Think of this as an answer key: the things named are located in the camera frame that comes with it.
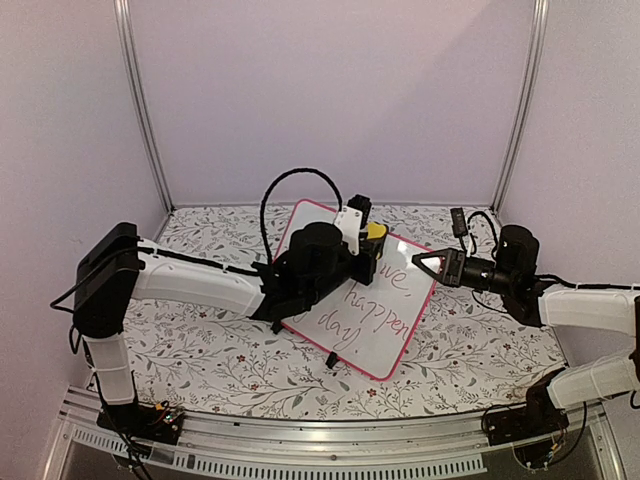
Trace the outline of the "yellow bone-shaped eraser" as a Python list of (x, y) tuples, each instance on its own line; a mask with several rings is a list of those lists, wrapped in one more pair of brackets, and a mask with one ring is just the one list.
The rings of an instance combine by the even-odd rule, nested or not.
[(388, 227), (384, 224), (370, 222), (366, 229), (366, 239), (368, 241), (382, 241), (388, 234)]

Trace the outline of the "pink-framed whiteboard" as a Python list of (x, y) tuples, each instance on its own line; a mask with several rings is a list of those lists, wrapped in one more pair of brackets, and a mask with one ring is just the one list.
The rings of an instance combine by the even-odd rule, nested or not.
[(310, 311), (283, 320), (284, 328), (374, 380), (389, 379), (435, 289), (412, 263), (429, 251), (389, 234), (370, 285), (349, 280)]

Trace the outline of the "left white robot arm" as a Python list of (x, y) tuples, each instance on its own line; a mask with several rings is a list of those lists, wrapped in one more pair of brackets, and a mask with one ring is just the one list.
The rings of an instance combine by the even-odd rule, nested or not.
[(137, 403), (123, 338), (131, 300), (202, 305), (278, 324), (310, 311), (348, 280), (371, 284), (387, 234), (385, 226), (370, 223), (349, 243), (338, 226), (312, 222), (293, 232), (277, 258), (243, 269), (163, 249), (122, 222), (81, 260), (75, 283), (50, 307), (71, 314), (111, 419), (138, 434), (149, 415)]

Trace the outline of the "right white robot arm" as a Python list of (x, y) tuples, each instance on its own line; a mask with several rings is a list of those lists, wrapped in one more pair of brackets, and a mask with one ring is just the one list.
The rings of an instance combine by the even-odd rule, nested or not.
[[(493, 260), (446, 248), (415, 254), (412, 263), (435, 282), (500, 296), (509, 316), (522, 325), (608, 330), (632, 338), (639, 330), (639, 286), (571, 283), (538, 274), (539, 241), (518, 225), (501, 229)], [(556, 411), (591, 400), (639, 390), (639, 348), (554, 371), (528, 388), (517, 427), (537, 436)]]

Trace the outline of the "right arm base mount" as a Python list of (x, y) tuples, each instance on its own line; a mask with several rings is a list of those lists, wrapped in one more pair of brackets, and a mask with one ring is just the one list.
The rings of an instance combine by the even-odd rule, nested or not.
[(511, 444), (516, 462), (536, 471), (550, 467), (563, 448), (569, 419), (563, 410), (544, 401), (527, 401), (488, 407), (480, 426), (490, 446)]

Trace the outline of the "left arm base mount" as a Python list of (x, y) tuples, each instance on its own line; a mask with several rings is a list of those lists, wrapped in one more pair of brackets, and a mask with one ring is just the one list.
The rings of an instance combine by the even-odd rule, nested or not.
[(168, 401), (146, 405), (137, 400), (130, 404), (102, 406), (97, 425), (123, 436), (177, 445), (185, 410)]

